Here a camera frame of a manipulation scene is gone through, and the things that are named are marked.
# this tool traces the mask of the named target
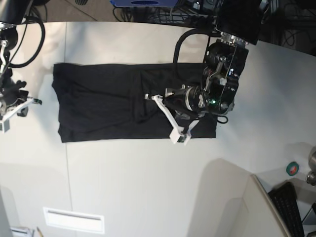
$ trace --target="floor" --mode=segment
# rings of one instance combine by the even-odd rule
[[[84,6],[79,6],[75,0],[51,0],[47,4],[47,21],[116,21],[112,14],[113,5],[109,0],[89,0]],[[39,7],[43,19],[45,9]]]

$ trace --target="table surface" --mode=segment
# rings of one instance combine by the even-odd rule
[[[23,28],[18,27],[19,35]],[[141,188],[152,189],[153,184],[163,187],[159,191],[169,195],[169,206],[178,204],[181,210],[189,205],[192,209],[201,176],[219,158],[256,173],[267,190],[290,179],[285,168],[297,161],[301,173],[291,180],[301,188],[298,196],[308,199],[299,204],[304,210],[302,215],[305,214],[315,197],[304,177],[309,170],[308,155],[316,143],[316,57],[264,42],[249,45],[236,106],[228,114],[229,123],[218,125],[216,139],[194,139],[185,147],[173,145],[168,139],[62,144],[57,133],[59,105],[51,88],[55,63],[171,63],[174,46],[188,29],[139,23],[69,22],[47,23],[46,30],[37,59],[28,67],[13,71],[13,79],[25,80],[26,89],[43,105],[30,106],[26,118],[14,117],[11,130],[0,135],[2,195],[6,205],[20,213],[9,216],[11,222],[18,224],[21,219],[28,219],[32,207],[23,202],[33,203],[34,208],[49,205],[94,214],[98,214],[98,203],[114,215],[115,206],[128,208],[135,202],[146,203],[149,197]],[[13,62],[26,61],[39,40],[39,27],[29,25]],[[205,36],[189,37],[183,43],[179,62],[201,62],[206,43]],[[23,182],[15,177],[23,177]],[[56,198],[56,192],[63,194]],[[154,198],[156,191],[148,192]],[[113,199],[113,193],[128,196],[133,202]],[[16,199],[25,200],[10,201],[13,194]],[[122,222],[127,225],[128,218]],[[60,231],[60,236],[66,235],[74,233]]]

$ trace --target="blue box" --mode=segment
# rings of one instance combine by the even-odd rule
[[[114,6],[166,6],[174,7],[178,0],[112,0]]]

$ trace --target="white table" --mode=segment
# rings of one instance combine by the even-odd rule
[[[294,160],[302,171],[294,181],[302,191],[313,191],[303,180],[316,143],[315,57],[263,42],[249,45],[235,109],[228,114],[228,124],[218,125],[217,139],[194,139],[186,147],[168,139],[65,145],[57,133],[58,102],[51,88],[54,63],[171,63],[174,46],[187,29],[71,22],[48,23],[46,30],[39,57],[14,70],[13,77],[26,80],[27,89],[43,100],[43,106],[31,106],[26,118],[12,119],[11,130],[0,136],[0,184],[2,192],[7,189],[2,195],[7,209],[18,213],[9,214],[11,222],[44,226],[42,207],[49,206],[104,215],[108,236],[194,236],[202,233],[197,222],[192,227],[192,218],[205,219],[214,211],[207,204],[212,193],[222,191],[230,199],[225,189],[236,188],[241,196],[249,172],[258,174],[270,189],[290,179],[285,167]],[[27,60],[39,39],[39,27],[29,26],[14,62]],[[201,62],[206,42],[201,35],[188,38],[179,62]],[[220,170],[219,158],[244,171]],[[230,184],[221,187],[227,178]],[[227,200],[216,200],[216,210],[222,210]],[[309,205],[300,207],[303,215]],[[200,230],[215,233],[217,219],[202,222]],[[44,228],[50,236],[75,235]]]

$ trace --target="folded garment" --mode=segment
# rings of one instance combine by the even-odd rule
[[[198,83],[202,64],[179,64],[185,81]],[[53,88],[60,104],[62,142],[102,139],[169,138],[172,126],[146,93],[163,95],[181,88],[172,64],[54,65]],[[216,123],[204,117],[192,130],[193,138],[214,138]]]

